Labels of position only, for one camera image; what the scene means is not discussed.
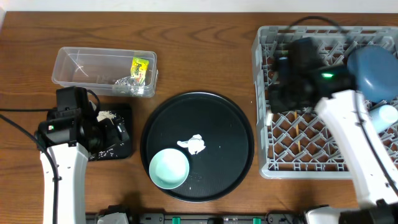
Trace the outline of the wooden chopstick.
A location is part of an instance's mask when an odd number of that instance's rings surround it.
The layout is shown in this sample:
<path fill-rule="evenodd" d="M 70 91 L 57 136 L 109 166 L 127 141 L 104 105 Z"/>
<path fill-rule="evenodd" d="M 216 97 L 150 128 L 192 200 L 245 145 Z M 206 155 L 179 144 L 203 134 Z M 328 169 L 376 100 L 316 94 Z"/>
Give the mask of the wooden chopstick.
<path fill-rule="evenodd" d="M 298 113 L 297 113 L 297 111 L 294 112 L 294 117 L 295 117 L 295 119 L 298 118 Z M 295 131 L 296 131 L 296 135 L 297 135 L 297 137 L 298 137 L 299 134 L 300 134 L 300 130 L 299 130 L 299 125 L 298 125 L 298 123 L 297 123 L 296 126 L 295 126 Z M 298 142 L 297 142 L 297 147 L 298 147 L 298 152 L 301 152 L 301 143 L 300 143 L 300 140 L 298 140 Z"/>

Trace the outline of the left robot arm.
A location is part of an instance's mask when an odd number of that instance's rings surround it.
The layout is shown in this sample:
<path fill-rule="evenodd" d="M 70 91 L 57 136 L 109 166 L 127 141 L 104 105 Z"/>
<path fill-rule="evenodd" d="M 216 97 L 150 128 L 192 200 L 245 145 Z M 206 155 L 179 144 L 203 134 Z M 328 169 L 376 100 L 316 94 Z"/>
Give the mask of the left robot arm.
<path fill-rule="evenodd" d="M 57 90 L 56 107 L 35 132 L 44 172 L 44 223 L 130 223 L 125 211 L 86 216 L 88 163 L 132 154 L 131 107 L 92 102 L 92 94 L 77 86 Z"/>

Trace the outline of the white plastic knife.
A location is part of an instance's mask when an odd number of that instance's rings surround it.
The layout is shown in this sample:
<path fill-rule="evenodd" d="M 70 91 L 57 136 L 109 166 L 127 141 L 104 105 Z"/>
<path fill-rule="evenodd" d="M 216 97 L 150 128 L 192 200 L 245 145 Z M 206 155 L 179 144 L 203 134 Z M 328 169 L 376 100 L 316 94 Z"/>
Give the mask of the white plastic knife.
<path fill-rule="evenodd" d="M 265 114 L 265 117 L 264 117 L 264 122 L 265 122 L 266 126 L 270 126 L 272 124 L 273 115 L 274 114 L 272 113 L 271 109 L 267 108 L 266 109 L 266 114 Z"/>

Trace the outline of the pile of white rice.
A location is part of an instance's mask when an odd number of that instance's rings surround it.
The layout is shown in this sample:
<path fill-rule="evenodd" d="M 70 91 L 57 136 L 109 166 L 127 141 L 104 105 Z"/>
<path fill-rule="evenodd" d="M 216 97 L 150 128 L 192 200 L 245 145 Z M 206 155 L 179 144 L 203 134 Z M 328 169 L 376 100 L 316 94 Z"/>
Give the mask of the pile of white rice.
<path fill-rule="evenodd" d="M 102 119 L 105 119 L 105 118 L 116 119 L 116 118 L 122 118 L 122 117 L 117 115 L 113 111 L 100 111 L 99 115 L 97 116 L 98 122 L 100 122 Z M 89 160 L 90 161 L 98 161 L 98 160 L 105 160 L 105 159 L 109 159 L 109 158 L 116 158 L 116 157 L 118 157 L 118 153 L 120 153 L 121 151 L 122 151 L 122 149 L 119 149 L 119 148 L 102 149 L 102 145 L 101 145 L 99 151 L 96 153 L 92 153 Z"/>

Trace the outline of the yellow snack wrapper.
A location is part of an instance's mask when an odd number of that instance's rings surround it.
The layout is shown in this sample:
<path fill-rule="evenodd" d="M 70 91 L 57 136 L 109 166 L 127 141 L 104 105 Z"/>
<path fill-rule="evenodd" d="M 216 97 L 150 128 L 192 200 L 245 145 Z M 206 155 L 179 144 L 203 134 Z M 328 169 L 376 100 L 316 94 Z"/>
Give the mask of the yellow snack wrapper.
<path fill-rule="evenodd" d="M 138 85 L 143 85 L 146 79 L 149 61 L 143 58 L 134 57 L 131 65 L 131 77 Z"/>

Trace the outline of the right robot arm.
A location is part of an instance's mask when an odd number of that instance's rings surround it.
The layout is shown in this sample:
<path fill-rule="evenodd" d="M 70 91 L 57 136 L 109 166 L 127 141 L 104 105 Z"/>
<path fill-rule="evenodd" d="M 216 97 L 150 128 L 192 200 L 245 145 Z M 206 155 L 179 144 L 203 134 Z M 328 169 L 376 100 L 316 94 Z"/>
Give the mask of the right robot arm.
<path fill-rule="evenodd" d="M 307 210 L 305 223 L 397 223 L 397 167 L 371 123 L 356 78 L 345 65 L 327 66 L 312 38 L 275 56 L 279 82 L 268 88 L 271 112 L 313 108 L 346 162 L 359 207 Z"/>

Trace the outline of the light blue cup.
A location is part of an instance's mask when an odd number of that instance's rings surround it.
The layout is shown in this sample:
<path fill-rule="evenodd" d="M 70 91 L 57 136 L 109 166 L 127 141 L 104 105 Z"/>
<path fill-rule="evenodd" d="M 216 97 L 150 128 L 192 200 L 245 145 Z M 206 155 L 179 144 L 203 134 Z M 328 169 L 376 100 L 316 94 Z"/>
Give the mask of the light blue cup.
<path fill-rule="evenodd" d="M 397 121 L 397 109 L 391 105 L 382 105 L 369 112 L 371 122 L 377 133 L 387 130 Z"/>

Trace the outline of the dark blue bowl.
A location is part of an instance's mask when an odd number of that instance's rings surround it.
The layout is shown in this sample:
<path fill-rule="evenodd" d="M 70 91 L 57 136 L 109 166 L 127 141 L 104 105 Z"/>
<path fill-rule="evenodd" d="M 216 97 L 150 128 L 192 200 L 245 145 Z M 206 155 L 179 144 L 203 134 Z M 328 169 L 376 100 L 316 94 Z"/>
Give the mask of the dark blue bowl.
<path fill-rule="evenodd" d="M 388 50 L 375 45 L 355 50 L 347 67 L 367 100 L 378 103 L 397 97 L 397 59 Z"/>

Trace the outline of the mint green bowl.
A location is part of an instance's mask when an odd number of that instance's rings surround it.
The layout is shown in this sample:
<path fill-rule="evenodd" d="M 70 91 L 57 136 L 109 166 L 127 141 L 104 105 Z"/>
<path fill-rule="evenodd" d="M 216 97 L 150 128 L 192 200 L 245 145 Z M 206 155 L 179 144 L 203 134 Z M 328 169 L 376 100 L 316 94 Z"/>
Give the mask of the mint green bowl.
<path fill-rule="evenodd" d="M 150 161 L 149 176 L 161 189 L 171 190 L 182 185 L 190 172 L 187 156 L 177 149 L 163 149 Z"/>

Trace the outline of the white tissue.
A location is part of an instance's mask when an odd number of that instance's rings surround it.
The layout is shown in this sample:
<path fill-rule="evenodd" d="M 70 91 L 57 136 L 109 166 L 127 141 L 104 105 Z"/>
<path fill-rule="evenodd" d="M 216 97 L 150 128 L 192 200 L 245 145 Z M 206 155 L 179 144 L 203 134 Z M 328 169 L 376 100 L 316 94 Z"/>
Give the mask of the white tissue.
<path fill-rule="evenodd" d="M 206 148 L 205 142 L 200 134 L 193 135 L 187 141 L 177 141 L 177 145 L 188 149 L 191 155 L 196 155 Z"/>

